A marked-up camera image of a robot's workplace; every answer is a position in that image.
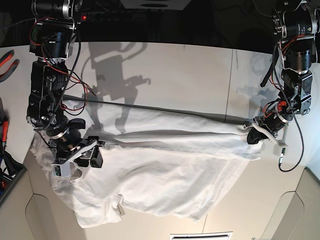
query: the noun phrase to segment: robotic arm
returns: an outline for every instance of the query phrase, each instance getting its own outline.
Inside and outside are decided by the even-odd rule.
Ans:
[[[55,162],[54,176],[71,175],[70,163],[81,167],[101,168],[98,137],[81,138],[80,129],[86,127],[85,120],[64,116],[62,99],[76,67],[79,52],[72,70],[65,60],[72,54],[76,40],[82,7],[82,0],[33,0],[32,12],[36,22],[31,29],[30,52],[38,57],[32,64],[31,94],[27,109],[27,120],[35,131],[46,131]]]
[[[316,46],[316,34],[320,32],[319,6],[319,0],[278,0],[276,8],[272,10],[276,44],[272,64],[260,86],[264,87],[268,79],[271,79],[280,91],[279,98],[266,105],[262,117],[253,119],[250,124],[253,128],[250,130],[247,142],[252,145],[260,140],[270,139],[283,147],[279,161],[279,169],[282,172],[289,172],[281,169],[285,144],[275,137],[278,136],[278,131],[293,119],[302,140],[302,154],[298,164],[303,157],[303,136],[295,115],[306,115],[310,111],[313,74],[309,69],[312,63],[320,62]],[[283,65],[281,72],[283,86],[275,68],[279,57]]]

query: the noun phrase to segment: pliers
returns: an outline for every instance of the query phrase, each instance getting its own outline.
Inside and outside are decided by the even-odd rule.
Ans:
[[[0,59],[0,68],[2,67],[3,64],[5,64],[6,62],[8,62],[10,59],[12,59],[12,57],[15,54],[15,50],[10,50],[8,51],[1,59]],[[20,63],[19,59],[14,60],[14,62],[11,64],[11,66],[9,67],[9,69],[4,73],[4,74],[0,74],[0,83],[4,82],[5,80],[7,80],[11,74],[16,70],[16,68],[18,67]]]

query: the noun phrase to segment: white cloth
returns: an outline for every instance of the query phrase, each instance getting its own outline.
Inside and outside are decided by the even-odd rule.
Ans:
[[[120,221],[118,204],[198,221],[227,194],[248,162],[260,159],[262,143],[248,145],[248,130],[241,125],[111,104],[90,103],[86,109],[81,117],[87,135],[109,140],[100,148],[102,168],[74,167],[71,177],[54,177],[52,153],[37,134],[31,147],[82,228]],[[128,116],[120,134],[115,123],[123,113]]]

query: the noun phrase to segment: red-handled pliers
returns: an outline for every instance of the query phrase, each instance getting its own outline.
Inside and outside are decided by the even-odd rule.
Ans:
[[[15,50],[10,50],[8,51],[1,59],[0,59],[0,68],[2,67],[3,64],[5,64],[6,62],[8,62],[10,59],[12,59],[12,57],[15,54]],[[4,82],[5,80],[7,80],[11,74],[16,70],[16,68],[18,67],[20,63],[19,59],[14,60],[14,62],[11,64],[11,66],[9,67],[9,69],[4,73],[4,74],[0,74],[0,83]]]

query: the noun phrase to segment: white fabric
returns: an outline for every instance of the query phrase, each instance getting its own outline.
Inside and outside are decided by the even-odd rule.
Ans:
[[[262,143],[248,145],[248,130],[241,125],[111,104],[91,103],[86,109],[80,116],[88,124],[86,134],[109,140],[100,148],[102,168],[73,166],[71,177],[54,177],[52,153],[37,134],[31,148],[82,228],[119,222],[118,204],[198,221],[227,194],[248,162],[260,159]],[[124,113],[121,134],[115,123]]]

